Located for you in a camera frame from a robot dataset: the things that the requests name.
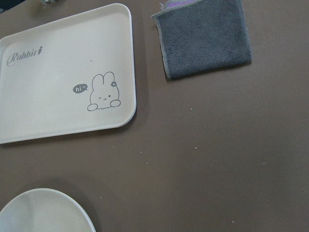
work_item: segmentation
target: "microfiber cloth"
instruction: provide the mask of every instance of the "microfiber cloth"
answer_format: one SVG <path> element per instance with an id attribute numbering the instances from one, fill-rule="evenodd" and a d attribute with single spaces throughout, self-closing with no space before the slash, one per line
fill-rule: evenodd
<path id="1" fill-rule="evenodd" d="M 169 79 L 250 63 L 240 0 L 170 0 L 152 16 Z"/>

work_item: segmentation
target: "rabbit face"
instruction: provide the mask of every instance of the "rabbit face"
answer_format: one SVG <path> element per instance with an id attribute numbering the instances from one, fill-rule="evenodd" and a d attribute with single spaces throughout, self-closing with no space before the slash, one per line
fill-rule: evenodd
<path id="1" fill-rule="evenodd" d="M 98 74 L 92 80 L 92 92 L 88 111 L 117 107 L 119 101 L 119 89 L 112 72 L 104 75 Z"/>

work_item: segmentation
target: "tray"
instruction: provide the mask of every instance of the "tray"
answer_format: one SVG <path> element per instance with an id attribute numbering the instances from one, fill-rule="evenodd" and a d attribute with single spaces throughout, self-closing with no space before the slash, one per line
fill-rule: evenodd
<path id="1" fill-rule="evenodd" d="M 2 232 L 96 232 L 88 214 L 71 197 L 49 188 L 24 192 L 0 212 Z"/>
<path id="2" fill-rule="evenodd" d="M 132 20 L 119 3 L 0 40 L 0 144 L 116 128 L 136 110 Z"/>

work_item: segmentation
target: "brown table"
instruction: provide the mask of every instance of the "brown table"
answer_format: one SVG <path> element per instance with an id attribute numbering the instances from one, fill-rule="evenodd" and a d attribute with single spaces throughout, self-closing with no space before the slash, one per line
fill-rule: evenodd
<path id="1" fill-rule="evenodd" d="M 307 231 L 309 1 L 243 0 L 253 63 L 177 81 L 165 79 L 150 18 L 160 1 L 119 2 L 133 17 L 134 118 L 1 145 L 0 208 L 51 188 L 98 232 Z M 26 0 L 0 14 L 0 38 L 110 3 Z"/>

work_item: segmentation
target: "gray cloth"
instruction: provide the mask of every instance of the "gray cloth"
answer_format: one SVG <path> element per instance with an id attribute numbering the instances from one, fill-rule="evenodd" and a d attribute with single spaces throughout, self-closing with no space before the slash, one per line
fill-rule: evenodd
<path id="1" fill-rule="evenodd" d="M 240 0 L 198 0 L 152 18 L 168 78 L 252 60 Z"/>

